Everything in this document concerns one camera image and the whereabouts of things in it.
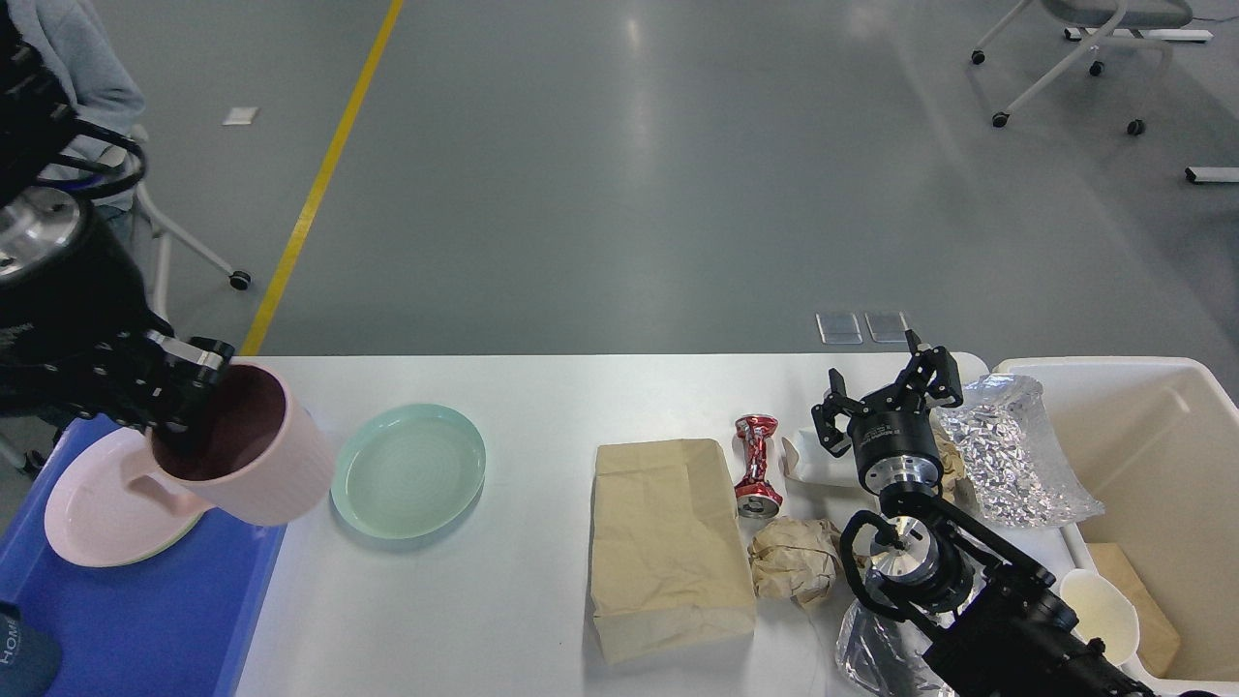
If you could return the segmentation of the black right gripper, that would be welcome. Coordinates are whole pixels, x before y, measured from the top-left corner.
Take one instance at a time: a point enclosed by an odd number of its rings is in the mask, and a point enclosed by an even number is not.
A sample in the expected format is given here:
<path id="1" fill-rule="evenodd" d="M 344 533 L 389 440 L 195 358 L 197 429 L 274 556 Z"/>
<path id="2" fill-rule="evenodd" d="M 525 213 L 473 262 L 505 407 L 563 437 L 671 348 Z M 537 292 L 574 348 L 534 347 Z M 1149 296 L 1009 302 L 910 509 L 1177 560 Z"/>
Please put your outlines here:
<path id="1" fill-rule="evenodd" d="M 897 484 L 913 484 L 938 493 L 944 467 L 934 439 L 933 409 L 964 405 L 963 383 L 955 358 L 944 345 L 926 344 L 914 331 L 904 331 L 909 361 L 877 392 L 880 409 L 864 407 L 847 394 L 841 371 L 828 371 L 829 387 L 810 410 L 819 444 L 833 458 L 854 451 L 857 480 L 871 495 Z M 846 430 L 836 420 L 849 416 Z"/>

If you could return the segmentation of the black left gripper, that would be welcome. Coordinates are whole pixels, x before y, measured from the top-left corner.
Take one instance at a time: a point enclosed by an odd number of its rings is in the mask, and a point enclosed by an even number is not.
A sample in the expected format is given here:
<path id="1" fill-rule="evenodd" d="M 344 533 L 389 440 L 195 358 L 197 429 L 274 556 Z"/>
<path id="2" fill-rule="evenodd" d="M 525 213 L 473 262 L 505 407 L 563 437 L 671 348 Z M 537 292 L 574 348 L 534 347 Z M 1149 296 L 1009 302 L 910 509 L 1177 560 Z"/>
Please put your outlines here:
<path id="1" fill-rule="evenodd" d="M 104 413 L 204 449 L 207 411 L 235 345 L 180 340 L 94 207 L 31 187 L 2 212 L 2 413 Z"/>

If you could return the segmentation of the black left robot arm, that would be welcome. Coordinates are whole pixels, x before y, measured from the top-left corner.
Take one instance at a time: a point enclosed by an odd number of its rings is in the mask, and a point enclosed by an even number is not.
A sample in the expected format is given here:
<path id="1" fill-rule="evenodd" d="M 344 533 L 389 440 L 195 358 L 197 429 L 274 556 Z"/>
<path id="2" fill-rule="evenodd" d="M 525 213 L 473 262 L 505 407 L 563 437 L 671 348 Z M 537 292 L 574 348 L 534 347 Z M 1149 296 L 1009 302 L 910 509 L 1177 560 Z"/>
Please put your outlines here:
<path id="1" fill-rule="evenodd" d="M 2 17 L 2 411 L 53 407 L 204 449 L 204 412 L 234 348 L 178 340 L 94 199 L 138 189 L 133 137 L 79 116 L 43 56 Z"/>

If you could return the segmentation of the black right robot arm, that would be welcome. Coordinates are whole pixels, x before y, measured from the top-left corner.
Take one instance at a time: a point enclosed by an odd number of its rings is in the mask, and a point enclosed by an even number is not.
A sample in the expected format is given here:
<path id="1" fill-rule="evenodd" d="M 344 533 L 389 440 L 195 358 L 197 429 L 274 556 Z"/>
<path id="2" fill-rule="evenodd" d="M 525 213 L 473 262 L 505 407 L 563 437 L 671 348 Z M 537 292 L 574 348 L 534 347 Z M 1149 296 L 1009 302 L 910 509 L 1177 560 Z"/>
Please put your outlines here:
<path id="1" fill-rule="evenodd" d="M 954 357 L 904 331 L 909 361 L 895 381 L 850 397 L 845 379 L 813 406 L 829 454 L 852 454 L 859 485 L 878 501 L 854 513 L 840 546 L 873 532 L 867 565 L 845 561 L 864 609 L 908 621 L 928 640 L 926 666 L 960 696 L 1149 696 L 1149 685 L 1106 660 L 1098 638 L 1080 640 L 1075 612 L 1054 574 L 942 495 L 930 411 L 963 405 Z"/>

